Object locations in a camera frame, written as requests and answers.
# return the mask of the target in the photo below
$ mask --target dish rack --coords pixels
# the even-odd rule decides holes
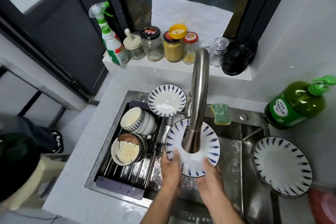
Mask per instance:
[[[151,113],[148,104],[139,101],[130,101],[122,115],[124,115],[132,107],[140,107]],[[95,176],[95,183],[97,187],[107,189],[109,191],[119,193],[128,197],[132,197],[141,200],[145,193],[152,193],[154,190],[158,190],[159,184],[157,180],[162,180],[161,174],[152,174],[153,167],[157,163],[158,151],[161,151],[162,143],[160,139],[165,133],[165,117],[158,117],[152,114],[157,123],[155,132],[143,138],[148,143],[147,154],[145,158],[135,164],[129,166],[117,165],[111,157],[111,145],[114,140],[123,133],[128,133],[120,126],[120,122],[112,136],[108,150],[103,158],[103,161],[99,167],[99,170]]]

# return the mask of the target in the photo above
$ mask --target yellow sponge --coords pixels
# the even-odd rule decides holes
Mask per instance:
[[[232,120],[229,117],[227,104],[212,104],[210,108],[215,116],[216,125],[230,125]]]

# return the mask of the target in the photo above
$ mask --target green spray nozzle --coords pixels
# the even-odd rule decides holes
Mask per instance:
[[[336,77],[333,75],[326,75],[322,78],[314,78],[314,83],[308,87],[310,94],[320,96],[329,90],[329,86],[336,85]]]
[[[104,14],[106,14],[109,17],[113,17],[112,14],[110,14],[106,11],[106,9],[108,7],[110,7],[110,4],[107,1],[94,4],[93,6],[90,7],[89,17],[90,18],[96,18],[99,24],[106,23],[106,19],[104,17]]]

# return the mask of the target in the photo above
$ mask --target green pump bottle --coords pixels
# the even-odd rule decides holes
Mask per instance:
[[[333,75],[315,78],[314,83],[297,81],[278,95],[265,107],[265,116],[278,129],[288,129],[301,121],[312,118],[325,108],[323,93],[336,85]]]

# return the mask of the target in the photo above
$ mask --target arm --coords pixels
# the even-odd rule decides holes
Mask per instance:
[[[205,176],[197,178],[199,194],[216,224],[244,224],[224,192],[219,170],[204,159]]]
[[[156,198],[150,205],[141,224],[167,224],[170,209],[180,192],[181,165],[179,153],[174,150],[174,157],[169,161],[166,150],[161,158],[162,185]]]

